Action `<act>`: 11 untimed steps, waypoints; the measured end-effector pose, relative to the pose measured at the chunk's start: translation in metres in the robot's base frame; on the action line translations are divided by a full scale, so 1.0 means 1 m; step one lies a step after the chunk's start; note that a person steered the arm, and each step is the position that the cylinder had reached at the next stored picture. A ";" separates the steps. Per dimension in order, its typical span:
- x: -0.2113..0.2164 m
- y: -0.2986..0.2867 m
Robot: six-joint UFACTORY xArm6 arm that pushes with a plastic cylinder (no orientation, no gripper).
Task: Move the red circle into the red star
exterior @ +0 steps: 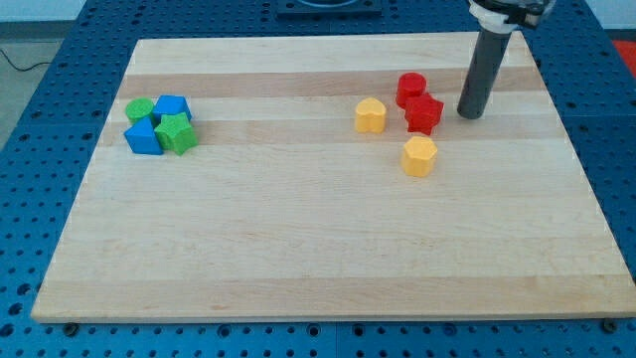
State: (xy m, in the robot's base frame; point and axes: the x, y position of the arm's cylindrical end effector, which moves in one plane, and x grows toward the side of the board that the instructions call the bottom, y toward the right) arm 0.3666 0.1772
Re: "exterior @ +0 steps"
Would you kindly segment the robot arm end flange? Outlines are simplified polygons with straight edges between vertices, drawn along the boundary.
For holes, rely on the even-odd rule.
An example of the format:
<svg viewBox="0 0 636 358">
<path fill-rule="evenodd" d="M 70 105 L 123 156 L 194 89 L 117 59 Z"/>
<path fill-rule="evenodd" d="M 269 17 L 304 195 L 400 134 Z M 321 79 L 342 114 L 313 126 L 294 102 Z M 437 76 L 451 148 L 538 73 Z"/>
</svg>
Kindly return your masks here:
<svg viewBox="0 0 636 358">
<path fill-rule="evenodd" d="M 469 0 L 469 13 L 491 33 L 509 34 L 518 27 L 536 29 L 556 0 Z"/>
</svg>

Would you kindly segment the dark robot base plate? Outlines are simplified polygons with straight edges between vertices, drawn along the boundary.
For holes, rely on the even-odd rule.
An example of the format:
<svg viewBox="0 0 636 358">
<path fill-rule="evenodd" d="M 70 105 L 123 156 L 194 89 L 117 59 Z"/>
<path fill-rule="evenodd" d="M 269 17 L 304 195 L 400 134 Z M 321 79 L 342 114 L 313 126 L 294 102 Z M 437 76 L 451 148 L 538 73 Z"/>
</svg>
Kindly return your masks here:
<svg viewBox="0 0 636 358">
<path fill-rule="evenodd" d="M 381 15 L 382 0 L 278 0 L 278 18 L 303 16 Z"/>
</svg>

